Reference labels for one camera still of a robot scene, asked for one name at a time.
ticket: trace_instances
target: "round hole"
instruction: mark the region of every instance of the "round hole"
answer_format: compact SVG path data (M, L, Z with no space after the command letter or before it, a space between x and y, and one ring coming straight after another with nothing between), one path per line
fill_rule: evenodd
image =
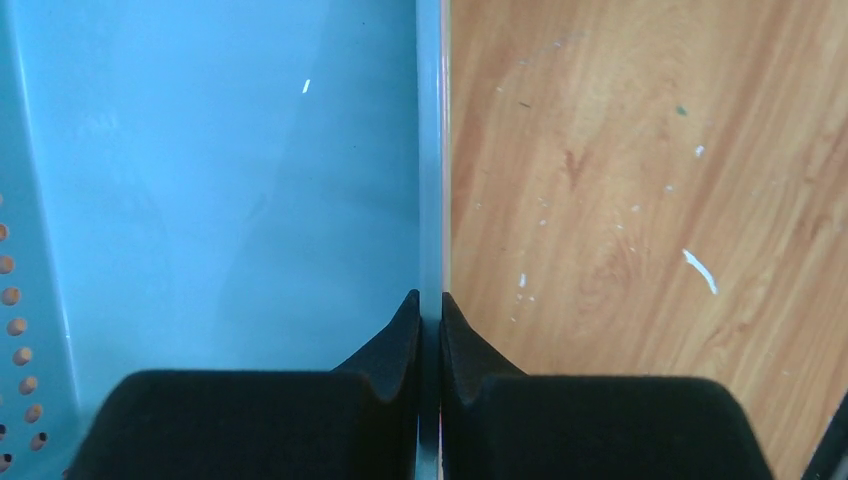
M4 305L11 307L21 301L21 290L18 287L9 287L3 290L2 300Z
M24 421L27 423L35 423L39 418L41 418L42 413L44 413L44 407L35 404L27 409L24 414Z
M3 458L0 458L0 473L5 472L12 466L12 454L4 453Z
M15 259L8 256L3 255L0 256L0 275L5 275L7 273L12 273L12 270L15 269Z
M21 395L29 395L36 388L38 388L38 379L35 377L27 377L21 380L21 383L18 385L18 391L21 392Z
M29 449L33 452L37 452L44 448L44 445L47 444L47 434L44 432L37 433L32 440L29 442Z
M12 361L19 367L26 365L30 360L32 360L32 350L29 347L21 347L12 355Z
M23 318L13 318L9 320L9 323L6 324L6 333L13 337L17 337L18 335L24 333L26 331L26 320Z

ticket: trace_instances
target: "blue plastic basket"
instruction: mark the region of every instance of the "blue plastic basket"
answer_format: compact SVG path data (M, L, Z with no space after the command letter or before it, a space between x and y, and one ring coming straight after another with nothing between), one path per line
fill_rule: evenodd
M151 368L335 366L446 287L439 0L0 0L0 469Z

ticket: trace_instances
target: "white speck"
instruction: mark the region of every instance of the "white speck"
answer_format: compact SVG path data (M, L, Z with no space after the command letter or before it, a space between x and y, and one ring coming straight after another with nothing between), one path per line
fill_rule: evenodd
M704 280L707 281L707 285L710 286L710 291L713 292L713 295L718 295L718 286L716 286L713 275L709 270L707 270L707 267L699 262L698 259L695 258L695 255L689 253L689 250L686 250L685 248L683 249L683 256L686 258L686 263L695 267L695 270L704 277Z

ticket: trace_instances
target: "wooden surface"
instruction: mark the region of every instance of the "wooden surface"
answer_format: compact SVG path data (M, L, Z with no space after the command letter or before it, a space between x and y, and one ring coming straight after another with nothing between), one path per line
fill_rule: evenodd
M718 380L798 478L848 386L848 2L452 13L474 327L532 373Z

